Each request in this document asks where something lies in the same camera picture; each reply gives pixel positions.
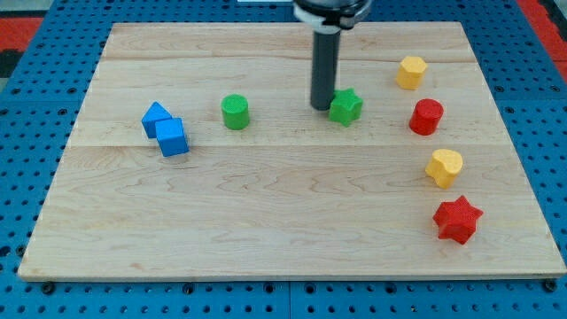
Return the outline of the black white robot end flange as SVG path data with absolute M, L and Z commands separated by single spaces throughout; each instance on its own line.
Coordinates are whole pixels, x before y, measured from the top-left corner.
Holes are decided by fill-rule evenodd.
M 372 0 L 293 0 L 294 16 L 314 30 L 348 30 L 370 13 Z

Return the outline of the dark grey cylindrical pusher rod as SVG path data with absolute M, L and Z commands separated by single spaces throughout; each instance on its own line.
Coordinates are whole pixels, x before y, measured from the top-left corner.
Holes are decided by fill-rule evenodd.
M 318 111 L 328 110 L 334 98 L 340 35 L 313 33 L 310 103 Z

